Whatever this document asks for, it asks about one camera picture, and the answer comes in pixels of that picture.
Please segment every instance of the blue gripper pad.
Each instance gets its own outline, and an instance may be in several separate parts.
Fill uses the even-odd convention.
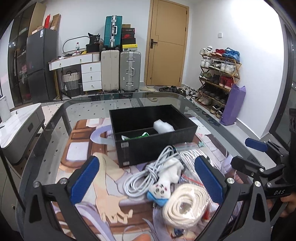
[[[247,147],[250,147],[252,149],[255,149],[261,152],[266,152],[268,149],[266,143],[254,140],[252,138],[247,138],[244,143]]]
[[[194,162],[195,171],[200,177],[200,180],[204,184],[211,199],[219,205],[222,205],[224,201],[223,187],[221,186],[220,182],[215,177],[215,175],[212,173],[209,166],[207,166],[205,161],[208,162],[205,158],[203,160],[202,156],[197,157]]]
[[[99,171],[100,162],[95,156],[89,162],[88,166],[85,167],[83,172],[77,178],[77,181],[73,184],[71,188],[70,200],[72,204],[80,203],[87,192],[90,184],[94,180],[94,177]]]

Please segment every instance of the white plush toy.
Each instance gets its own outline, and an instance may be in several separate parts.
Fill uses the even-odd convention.
[[[171,195],[171,183],[178,183],[183,169],[183,165],[177,158],[172,157],[167,160],[163,164],[163,169],[158,173],[158,181],[147,192],[148,200],[163,207]]]

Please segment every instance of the wooden door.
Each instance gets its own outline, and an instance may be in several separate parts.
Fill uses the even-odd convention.
[[[154,0],[147,85],[181,85],[187,43],[188,7]]]

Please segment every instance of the water bottle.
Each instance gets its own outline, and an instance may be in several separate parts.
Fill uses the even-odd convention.
[[[79,43],[76,44],[76,54],[80,54],[80,51],[79,51]]]

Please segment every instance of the white drawer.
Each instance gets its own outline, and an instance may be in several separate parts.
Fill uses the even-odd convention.
[[[84,64],[88,62],[92,62],[92,54],[82,54],[78,56],[71,57],[71,65],[75,64]]]
[[[83,91],[89,90],[101,90],[102,89],[102,81],[92,81],[82,83]]]
[[[101,81],[101,72],[84,73],[82,74],[82,82]]]
[[[52,69],[64,68],[70,65],[71,65],[71,58],[65,58],[65,59],[52,62]]]
[[[91,72],[100,72],[101,71],[101,62],[94,62],[89,64],[81,65],[81,73],[91,73]]]

